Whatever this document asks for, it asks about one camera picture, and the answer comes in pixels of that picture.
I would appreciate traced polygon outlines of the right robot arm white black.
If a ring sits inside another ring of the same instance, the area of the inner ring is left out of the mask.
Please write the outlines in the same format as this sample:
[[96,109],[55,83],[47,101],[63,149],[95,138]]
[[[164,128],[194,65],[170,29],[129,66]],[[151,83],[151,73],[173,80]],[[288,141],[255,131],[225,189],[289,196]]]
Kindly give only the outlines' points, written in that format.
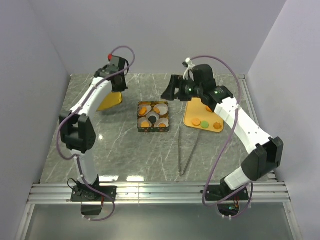
[[181,102],[198,98],[223,119],[244,145],[248,157],[241,166],[220,181],[220,194],[226,200],[237,195],[238,189],[255,182],[281,164],[284,143],[262,130],[238,105],[225,86],[218,86],[208,64],[192,68],[193,78],[173,74],[162,99]]

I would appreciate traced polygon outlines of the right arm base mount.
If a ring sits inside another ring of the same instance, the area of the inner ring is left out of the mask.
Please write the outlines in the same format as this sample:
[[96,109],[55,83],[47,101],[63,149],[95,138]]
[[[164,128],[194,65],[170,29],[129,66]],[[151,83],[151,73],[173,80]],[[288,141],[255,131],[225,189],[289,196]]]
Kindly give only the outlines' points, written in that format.
[[205,193],[205,200],[209,202],[217,202],[223,198],[229,196],[227,201],[247,201],[249,200],[249,194],[247,188],[243,188],[236,192],[236,190],[230,190],[228,186],[222,186],[220,184],[210,184]]

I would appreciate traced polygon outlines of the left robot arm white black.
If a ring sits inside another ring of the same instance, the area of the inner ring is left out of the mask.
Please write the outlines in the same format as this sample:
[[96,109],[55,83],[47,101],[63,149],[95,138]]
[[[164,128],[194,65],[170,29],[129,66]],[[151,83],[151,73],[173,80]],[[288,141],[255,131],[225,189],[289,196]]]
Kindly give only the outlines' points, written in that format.
[[76,162],[77,183],[85,186],[82,194],[89,201],[97,200],[101,194],[100,187],[95,185],[99,175],[92,153],[97,138],[92,118],[110,93],[121,93],[128,88],[125,72],[129,68],[127,63],[124,66],[110,63],[99,69],[81,99],[59,115],[56,150],[62,159]]

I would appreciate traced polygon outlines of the orange shaped cookie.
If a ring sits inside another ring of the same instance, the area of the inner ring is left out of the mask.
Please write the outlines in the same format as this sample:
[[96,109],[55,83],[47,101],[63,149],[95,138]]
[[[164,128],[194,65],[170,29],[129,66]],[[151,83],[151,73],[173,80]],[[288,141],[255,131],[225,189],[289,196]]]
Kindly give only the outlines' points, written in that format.
[[146,113],[148,112],[147,107],[143,106],[140,110],[139,110],[139,115],[140,116],[144,116]]

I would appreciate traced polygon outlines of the gold tin lid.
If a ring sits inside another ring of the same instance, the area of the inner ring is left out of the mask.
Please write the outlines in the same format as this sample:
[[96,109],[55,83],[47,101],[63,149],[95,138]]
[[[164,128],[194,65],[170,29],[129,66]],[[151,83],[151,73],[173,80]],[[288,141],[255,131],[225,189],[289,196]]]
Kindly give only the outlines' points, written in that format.
[[114,106],[121,104],[123,101],[123,96],[121,92],[110,92],[101,102],[97,108],[97,112],[105,111]]

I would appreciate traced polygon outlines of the green cookie tin box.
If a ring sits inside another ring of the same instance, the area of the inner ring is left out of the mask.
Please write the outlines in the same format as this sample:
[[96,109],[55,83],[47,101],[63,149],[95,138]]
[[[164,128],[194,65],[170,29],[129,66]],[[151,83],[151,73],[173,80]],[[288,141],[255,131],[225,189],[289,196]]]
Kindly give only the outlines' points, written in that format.
[[170,131],[167,101],[140,101],[137,105],[137,130],[140,133],[167,133]]

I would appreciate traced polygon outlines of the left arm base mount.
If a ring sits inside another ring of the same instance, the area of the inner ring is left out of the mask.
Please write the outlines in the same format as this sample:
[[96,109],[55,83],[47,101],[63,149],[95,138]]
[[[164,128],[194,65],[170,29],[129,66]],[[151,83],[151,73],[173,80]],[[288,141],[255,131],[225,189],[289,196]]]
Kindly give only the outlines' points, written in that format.
[[116,199],[116,186],[90,186],[79,184],[72,189],[70,201],[80,203],[81,214],[95,217],[101,214],[104,203],[112,203]]

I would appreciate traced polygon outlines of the metal serving tongs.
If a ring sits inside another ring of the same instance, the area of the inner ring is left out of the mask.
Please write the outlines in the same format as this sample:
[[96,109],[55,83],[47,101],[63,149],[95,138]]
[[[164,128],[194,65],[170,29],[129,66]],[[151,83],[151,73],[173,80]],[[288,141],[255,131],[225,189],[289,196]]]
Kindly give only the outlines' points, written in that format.
[[189,144],[184,146],[182,139],[182,131],[178,133],[178,160],[177,160],[177,169],[178,176],[182,177],[186,174],[186,171],[189,168],[189,165],[192,161],[193,155],[195,153],[196,147],[198,146],[200,131],[196,132],[196,138],[192,142],[193,145]]

